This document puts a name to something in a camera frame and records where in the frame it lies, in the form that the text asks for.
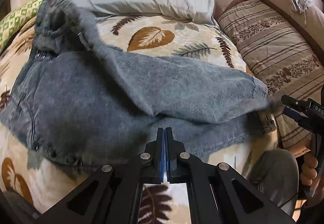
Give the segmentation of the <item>person's right hand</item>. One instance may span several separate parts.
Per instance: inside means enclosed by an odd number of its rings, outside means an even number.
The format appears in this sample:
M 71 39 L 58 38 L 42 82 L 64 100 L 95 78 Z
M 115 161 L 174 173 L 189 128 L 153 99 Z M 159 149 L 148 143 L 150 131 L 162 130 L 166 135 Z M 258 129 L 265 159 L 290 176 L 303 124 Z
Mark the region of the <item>person's right hand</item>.
M 308 152 L 305 154 L 300 180 L 304 186 L 309 187 L 310 190 L 315 190 L 315 194 L 312 198 L 321 201 L 323 200 L 323 176 L 318 176 L 316 171 L 317 166 L 318 161 L 312 153 Z

